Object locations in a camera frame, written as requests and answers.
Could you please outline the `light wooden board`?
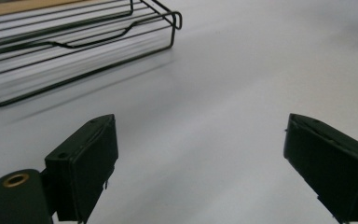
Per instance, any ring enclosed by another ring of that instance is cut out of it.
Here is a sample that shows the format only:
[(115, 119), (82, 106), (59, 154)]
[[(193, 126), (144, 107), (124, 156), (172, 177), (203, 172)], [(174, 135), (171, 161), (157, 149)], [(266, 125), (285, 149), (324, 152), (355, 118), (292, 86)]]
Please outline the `light wooden board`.
[(45, 7), (56, 7), (85, 0), (20, 0), (0, 3), (0, 16)]

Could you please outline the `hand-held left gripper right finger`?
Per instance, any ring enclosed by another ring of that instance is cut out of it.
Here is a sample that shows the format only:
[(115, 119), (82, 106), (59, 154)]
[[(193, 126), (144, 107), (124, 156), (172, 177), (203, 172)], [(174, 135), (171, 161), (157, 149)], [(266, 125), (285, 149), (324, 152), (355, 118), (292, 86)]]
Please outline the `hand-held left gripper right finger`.
[(358, 141), (310, 117), (291, 114), (283, 156), (339, 224), (358, 221)]

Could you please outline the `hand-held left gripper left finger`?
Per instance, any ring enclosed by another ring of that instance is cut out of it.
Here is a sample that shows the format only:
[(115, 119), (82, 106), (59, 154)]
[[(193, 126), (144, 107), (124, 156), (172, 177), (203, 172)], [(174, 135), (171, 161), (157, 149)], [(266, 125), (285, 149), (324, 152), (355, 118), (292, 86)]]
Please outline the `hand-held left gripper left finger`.
[(86, 122), (46, 156), (42, 180), (58, 220), (88, 221), (117, 159), (113, 114)]

